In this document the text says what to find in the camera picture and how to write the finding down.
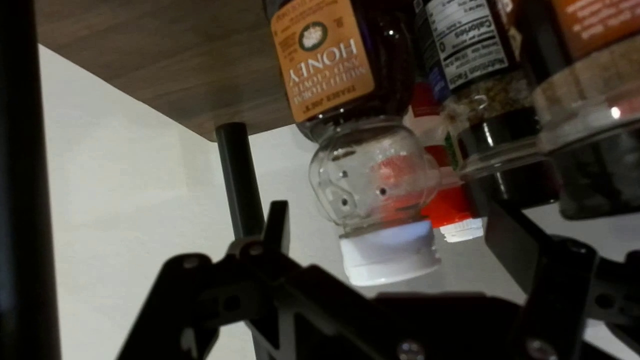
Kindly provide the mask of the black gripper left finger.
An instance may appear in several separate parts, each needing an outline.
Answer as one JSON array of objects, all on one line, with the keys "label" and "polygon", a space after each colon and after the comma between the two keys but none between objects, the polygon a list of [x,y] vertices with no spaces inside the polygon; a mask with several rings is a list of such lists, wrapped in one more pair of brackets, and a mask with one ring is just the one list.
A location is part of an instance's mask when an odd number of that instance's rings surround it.
[{"label": "black gripper left finger", "polygon": [[209,266],[198,253],[165,260],[116,360],[205,360],[217,338],[198,306]]}]

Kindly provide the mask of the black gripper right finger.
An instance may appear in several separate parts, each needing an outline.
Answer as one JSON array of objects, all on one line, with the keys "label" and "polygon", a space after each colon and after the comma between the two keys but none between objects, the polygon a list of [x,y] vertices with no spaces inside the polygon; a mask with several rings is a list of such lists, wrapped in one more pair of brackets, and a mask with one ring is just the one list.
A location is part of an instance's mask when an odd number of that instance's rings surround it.
[{"label": "black gripper right finger", "polygon": [[510,202],[487,208],[486,247],[526,294],[516,322],[516,360],[575,360],[595,250],[544,232]]}]

